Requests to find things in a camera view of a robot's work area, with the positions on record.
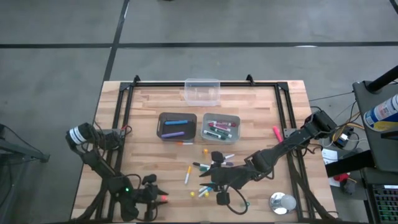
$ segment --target green marker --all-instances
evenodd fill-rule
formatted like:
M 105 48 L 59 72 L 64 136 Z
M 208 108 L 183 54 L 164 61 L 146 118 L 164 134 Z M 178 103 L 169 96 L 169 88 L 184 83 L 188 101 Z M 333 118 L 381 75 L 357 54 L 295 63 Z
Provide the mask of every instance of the green marker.
M 222 136 L 222 135 L 220 135 L 220 134 L 211 133 L 211 132 L 206 131 L 206 130 L 204 130 L 203 133 L 205 133 L 205 134 L 207 134 L 207 135 L 209 135 L 209 136 L 211 136 L 211 137 L 221 139 L 221 140 L 225 140 L 225 139 L 226 139 L 226 137 L 224 137 L 224 136 Z
M 218 128 L 210 127 L 210 130 L 215 131 L 215 132 L 217 132 L 217 133 L 220 133 L 220 134 L 222 134 L 222 135 L 225 135 L 226 137 L 232 138 L 232 134 L 230 134 L 230 133 L 228 133 L 228 132 L 226 132 L 226 131 L 220 130 L 220 129 L 218 129 Z

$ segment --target marker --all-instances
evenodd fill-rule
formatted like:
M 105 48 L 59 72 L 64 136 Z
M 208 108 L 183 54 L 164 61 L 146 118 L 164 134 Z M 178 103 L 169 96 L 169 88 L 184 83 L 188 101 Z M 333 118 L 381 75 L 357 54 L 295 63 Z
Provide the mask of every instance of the marker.
M 216 127 L 216 128 L 218 128 L 220 130 L 223 130 L 223 131 L 231 132 L 231 128 L 221 127 L 219 125 L 215 125 L 214 123 L 209 123 L 209 126 L 210 127 Z
M 233 162 L 223 162 L 223 163 L 221 163 L 221 165 L 224 165 L 224 166 L 233 166 L 234 164 L 233 164 Z
M 198 197 L 203 197 L 207 192 L 213 190 L 211 187 L 208 187 L 206 190 L 204 190 Z
M 188 183 L 188 178 L 189 178 L 189 174 L 191 173 L 191 169 L 192 169 L 192 166 L 189 166 L 189 167 L 188 167 L 187 175 L 185 176 L 185 184 Z
M 224 157 L 224 160 L 227 160 L 227 159 L 232 158 L 232 157 L 234 157 L 234 156 L 235 156 L 235 154 L 231 154 L 231 155 L 225 156 L 225 157 Z
M 211 132 L 206 131 L 206 130 L 204 130 L 203 133 L 205 133 L 205 134 L 207 134 L 207 135 L 209 135 L 209 136 L 211 136 L 213 138 L 218 138 L 218 139 L 221 139 L 221 140 L 225 140 L 226 139 L 226 137 L 224 137 L 224 136 L 222 136 L 220 134 L 211 133 Z
M 207 188 L 208 188 L 207 186 L 204 186 L 201 189 L 199 189 L 199 192 L 202 192 L 202 191 L 206 190 Z
M 209 165 L 200 164 L 199 162 L 192 162 L 192 164 L 193 164 L 194 166 L 198 166 L 198 167 L 210 168 Z
M 224 121 L 210 121 L 213 124 L 216 125 L 222 125 L 222 126 L 229 126 L 229 127 L 235 127 L 236 124 L 234 122 L 224 122 Z
M 193 142 L 177 142 L 177 144 L 179 146 L 184 146 L 184 145 L 191 145 L 191 144 L 193 144 Z
M 170 137 L 175 137 L 175 136 L 181 136 L 184 134 L 185 134 L 185 132 L 181 131 L 181 132 L 177 132 L 177 133 L 162 134 L 161 137 L 162 138 L 170 138 Z
M 279 141 L 279 142 L 282 142 L 283 139 L 282 139 L 282 137 L 280 136 L 280 132 L 279 132 L 278 127 L 277 127 L 277 126 L 274 126 L 274 127 L 273 127 L 273 130 L 274 130 L 274 133 L 275 133 L 276 138 L 278 139 L 278 141 Z
M 175 125 L 175 124 L 188 124 L 188 120 L 181 121 L 165 121 L 165 125 Z
M 222 135 L 225 135 L 225 136 L 227 136 L 229 138 L 232 138 L 232 134 L 228 133 L 227 131 L 223 131 L 223 130 L 215 128 L 215 127 L 210 127 L 210 130 L 215 131 L 217 133 L 220 133 Z
M 202 172 L 208 171 L 209 169 L 210 169 L 210 168 L 206 168 L 206 167 L 201 167 L 201 168 L 199 168 L 199 170 L 202 171 Z

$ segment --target blue marker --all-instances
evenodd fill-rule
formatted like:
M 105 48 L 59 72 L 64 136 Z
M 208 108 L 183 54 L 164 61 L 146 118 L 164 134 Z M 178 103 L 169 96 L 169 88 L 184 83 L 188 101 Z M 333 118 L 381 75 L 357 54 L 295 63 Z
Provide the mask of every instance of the blue marker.
M 188 124 L 188 120 L 181 121 L 165 121 L 165 125 L 175 125 L 175 124 Z
M 213 190 L 213 189 L 211 187 L 208 187 L 206 190 L 204 190 L 202 193 L 200 193 L 200 195 L 198 197 L 203 197 L 206 194 L 206 192 L 209 192 L 211 190 Z

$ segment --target red marker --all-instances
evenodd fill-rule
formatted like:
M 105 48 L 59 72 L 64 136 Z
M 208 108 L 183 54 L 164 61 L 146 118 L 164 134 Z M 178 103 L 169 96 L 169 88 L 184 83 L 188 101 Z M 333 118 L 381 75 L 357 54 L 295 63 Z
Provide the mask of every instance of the red marker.
M 210 122 L 215 125 L 221 125 L 221 126 L 230 126 L 230 127 L 236 126 L 234 122 L 224 122 L 224 121 L 210 121 Z
M 215 123 L 209 123 L 209 126 L 218 128 L 218 129 L 223 130 L 223 131 L 231 132 L 231 128 L 227 128 L 225 126 L 220 126 L 220 125 L 217 125 Z
M 282 136 L 280 136 L 280 132 L 279 132 L 278 127 L 277 127 L 277 126 L 274 126 L 274 127 L 273 127 L 273 130 L 274 130 L 274 133 L 275 133 L 276 138 L 278 139 L 278 141 L 279 141 L 279 142 L 282 142 L 283 139 L 282 139 Z

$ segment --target pink marker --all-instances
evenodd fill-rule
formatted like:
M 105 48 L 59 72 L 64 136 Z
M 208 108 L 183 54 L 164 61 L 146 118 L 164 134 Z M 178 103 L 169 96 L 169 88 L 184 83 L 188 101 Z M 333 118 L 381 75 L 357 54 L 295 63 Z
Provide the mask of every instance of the pink marker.
M 278 127 L 277 127 L 277 126 L 274 126 L 274 127 L 273 127 L 273 130 L 274 130 L 274 133 L 275 133 L 276 138 L 278 139 L 278 141 L 279 141 L 279 142 L 282 142 L 283 139 L 282 139 L 282 136 L 280 136 L 280 132 L 279 132 Z

